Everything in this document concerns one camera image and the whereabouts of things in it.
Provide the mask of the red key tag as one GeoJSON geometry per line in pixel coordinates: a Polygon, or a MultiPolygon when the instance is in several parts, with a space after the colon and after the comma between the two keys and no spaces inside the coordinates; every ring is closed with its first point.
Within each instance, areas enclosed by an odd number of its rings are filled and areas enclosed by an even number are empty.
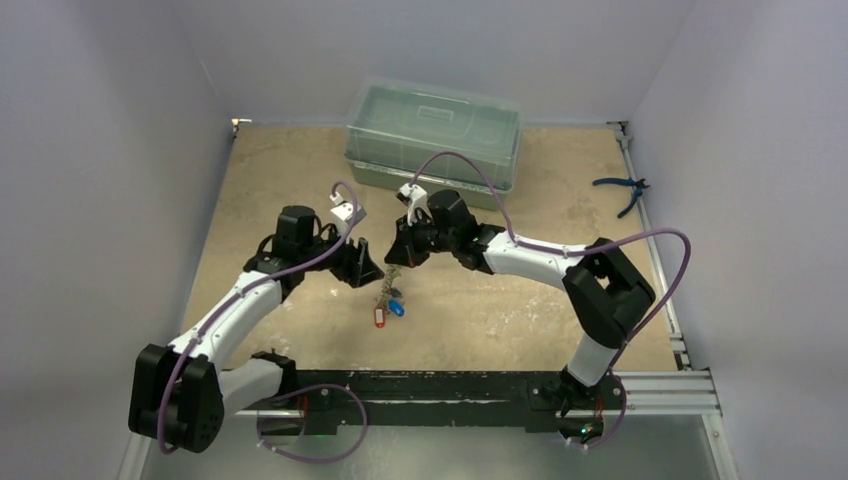
{"type": "Polygon", "coordinates": [[[376,328],[384,328],[386,324],[386,310],[376,307],[373,311],[374,325],[376,328]]]}

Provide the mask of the blue key tag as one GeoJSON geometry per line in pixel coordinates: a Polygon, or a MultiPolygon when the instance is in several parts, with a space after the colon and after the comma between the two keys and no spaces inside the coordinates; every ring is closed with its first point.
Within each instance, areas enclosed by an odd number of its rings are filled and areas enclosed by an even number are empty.
{"type": "Polygon", "coordinates": [[[398,317],[402,317],[405,315],[404,305],[399,299],[390,298],[387,301],[387,309],[391,314],[396,315],[398,317]]]}

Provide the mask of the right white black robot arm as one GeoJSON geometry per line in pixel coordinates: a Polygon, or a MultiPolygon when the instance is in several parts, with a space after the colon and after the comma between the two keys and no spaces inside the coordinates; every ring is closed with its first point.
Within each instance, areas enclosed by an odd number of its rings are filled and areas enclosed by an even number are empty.
{"type": "Polygon", "coordinates": [[[601,381],[656,299],[621,249],[605,238],[576,247],[531,243],[478,222],[455,190],[428,194],[404,184],[396,196],[407,212],[395,223],[387,264],[415,268],[432,254],[449,253],[468,270],[517,276],[567,294],[583,334],[558,383],[539,394],[561,413],[595,407],[601,381]]]}

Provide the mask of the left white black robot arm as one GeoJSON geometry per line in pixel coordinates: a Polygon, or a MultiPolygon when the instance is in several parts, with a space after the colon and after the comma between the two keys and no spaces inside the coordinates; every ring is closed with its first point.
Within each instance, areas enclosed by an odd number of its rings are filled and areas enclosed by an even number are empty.
{"type": "Polygon", "coordinates": [[[131,432],[156,440],[165,453],[206,450],[226,416],[259,400],[284,409],[297,399],[294,360],[259,352],[245,365],[224,363],[266,316],[312,271],[328,271],[352,288],[384,273],[368,242],[350,238],[363,207],[335,200],[322,224],[307,206],[282,209],[275,231],[260,241],[235,284],[197,324],[169,344],[149,344],[135,360],[128,413],[131,432]]]}

